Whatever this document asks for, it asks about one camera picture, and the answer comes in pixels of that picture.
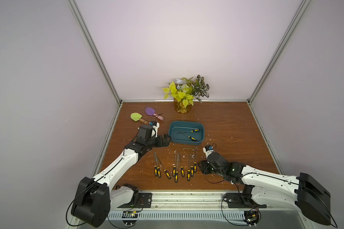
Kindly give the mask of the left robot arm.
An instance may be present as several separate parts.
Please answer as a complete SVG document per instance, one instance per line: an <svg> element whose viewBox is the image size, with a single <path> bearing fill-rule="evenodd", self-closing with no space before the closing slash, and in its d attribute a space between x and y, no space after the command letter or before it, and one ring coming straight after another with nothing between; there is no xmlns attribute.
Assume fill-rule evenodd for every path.
<svg viewBox="0 0 344 229"><path fill-rule="evenodd" d="M84 177L78 184L75 197L67 209L67 214L95 228L106 220L109 212L130 203L137 188L124 185L114 190L120 178L153 148L169 146L171 137L167 134L144 139L135 137L122 153L103 171L92 178Z"/></svg>

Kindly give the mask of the teal plastic storage box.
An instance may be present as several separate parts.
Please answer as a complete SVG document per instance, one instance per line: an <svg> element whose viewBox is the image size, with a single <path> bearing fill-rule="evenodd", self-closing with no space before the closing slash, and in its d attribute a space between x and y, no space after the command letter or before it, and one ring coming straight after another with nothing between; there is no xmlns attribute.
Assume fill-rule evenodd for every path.
<svg viewBox="0 0 344 229"><path fill-rule="evenodd" d="M171 142L197 146L204 141L204 126L199 122L173 121L169 126Z"/></svg>

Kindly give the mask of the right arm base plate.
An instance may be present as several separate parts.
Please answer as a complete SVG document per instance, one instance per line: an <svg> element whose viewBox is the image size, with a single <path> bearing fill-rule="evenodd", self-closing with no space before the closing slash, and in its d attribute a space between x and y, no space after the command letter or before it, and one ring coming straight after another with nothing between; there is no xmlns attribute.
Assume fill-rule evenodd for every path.
<svg viewBox="0 0 344 229"><path fill-rule="evenodd" d="M266 209L267 205L259 205L252 198L238 193L226 193L223 201L228 204L229 208L236 209Z"/></svg>

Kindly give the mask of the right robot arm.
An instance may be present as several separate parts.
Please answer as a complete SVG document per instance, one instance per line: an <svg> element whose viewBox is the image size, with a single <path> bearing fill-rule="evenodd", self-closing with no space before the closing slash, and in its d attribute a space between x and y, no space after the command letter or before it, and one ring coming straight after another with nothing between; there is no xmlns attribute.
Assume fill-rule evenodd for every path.
<svg viewBox="0 0 344 229"><path fill-rule="evenodd" d="M300 212L307 219L337 228L331 214L331 194L315 178L275 174L239 162L229 162L208 145L198 166L204 175L216 174L233 185L244 185L237 201L245 207L280 207Z"/></svg>

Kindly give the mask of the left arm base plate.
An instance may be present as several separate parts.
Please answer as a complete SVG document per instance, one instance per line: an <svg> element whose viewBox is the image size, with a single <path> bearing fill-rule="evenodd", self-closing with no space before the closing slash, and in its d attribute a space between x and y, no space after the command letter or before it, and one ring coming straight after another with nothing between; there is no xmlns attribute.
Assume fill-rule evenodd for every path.
<svg viewBox="0 0 344 229"><path fill-rule="evenodd" d="M152 205L153 194L150 192L138 192L134 194L129 203L120 205L118 208L150 208Z"/></svg>

